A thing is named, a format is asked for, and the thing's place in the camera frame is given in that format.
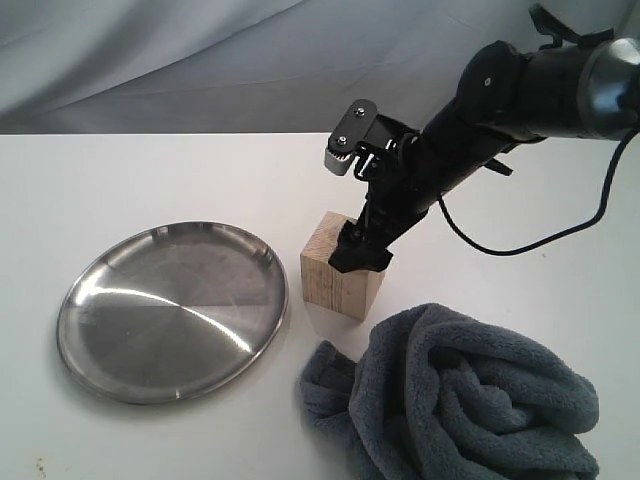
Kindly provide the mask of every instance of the white tabletop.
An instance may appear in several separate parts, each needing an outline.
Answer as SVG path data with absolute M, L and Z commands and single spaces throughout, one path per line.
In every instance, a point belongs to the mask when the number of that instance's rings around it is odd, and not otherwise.
M 604 479 L 640 471 L 640 140 L 591 231 L 516 258 L 476 252 L 438 208 L 400 239 L 366 322 L 305 305 L 299 253 L 322 215 L 357 215 L 364 185 L 322 165 L 326 134 L 0 137 L 0 478 L 112 480 L 349 478 L 337 444 L 312 431 L 297 378 L 329 338 L 357 357 L 373 325 L 440 302 L 544 343 L 596 386 L 584 442 Z M 504 157 L 448 196 L 478 241 L 520 246 L 589 217 L 613 143 L 549 140 Z M 267 241 L 289 277 L 290 318 L 264 356 L 205 398 L 132 407 L 69 379 L 54 329 L 62 298 L 99 254 L 150 227 L 238 225 Z

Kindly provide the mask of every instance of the wooden block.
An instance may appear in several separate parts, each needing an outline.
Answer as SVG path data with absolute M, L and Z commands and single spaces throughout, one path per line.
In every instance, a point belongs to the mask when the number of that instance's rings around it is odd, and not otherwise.
M 327 212 L 300 254 L 304 300 L 364 320 L 376 298 L 385 272 L 358 270 L 340 273 L 329 265 L 338 234 L 350 220 L 339 213 Z

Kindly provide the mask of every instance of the gray towel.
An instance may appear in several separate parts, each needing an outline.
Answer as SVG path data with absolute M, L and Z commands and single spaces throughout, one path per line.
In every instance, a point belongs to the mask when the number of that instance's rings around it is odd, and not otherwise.
M 361 479 L 593 479 L 574 434 L 598 421 L 593 386 L 547 348 L 441 305 L 371 332 L 356 365 L 324 342 L 303 371 L 313 424 Z

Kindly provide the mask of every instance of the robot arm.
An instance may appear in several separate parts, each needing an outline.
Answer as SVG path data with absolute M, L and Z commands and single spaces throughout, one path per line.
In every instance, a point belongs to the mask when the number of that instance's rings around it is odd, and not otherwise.
M 509 175 L 495 160 L 547 137 L 622 139 L 638 124 L 640 44 L 613 31 L 579 36 L 535 5 L 534 25 L 553 43 L 521 54 L 505 43 L 483 48 L 455 98 L 422 132 L 358 100 L 329 138 L 325 165 L 368 183 L 356 223 L 346 223 L 329 263 L 341 272 L 382 271 L 387 247 L 429 207 L 480 167 Z M 564 42 L 572 45 L 563 46 Z

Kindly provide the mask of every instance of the stainless steel plate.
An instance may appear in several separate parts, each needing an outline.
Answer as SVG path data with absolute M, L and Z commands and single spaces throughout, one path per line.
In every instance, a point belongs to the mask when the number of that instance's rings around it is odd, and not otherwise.
M 287 304 L 284 270 L 262 240 L 217 223 L 132 237 L 73 285 L 58 348 L 94 392 L 135 404 L 207 393 L 247 368 Z

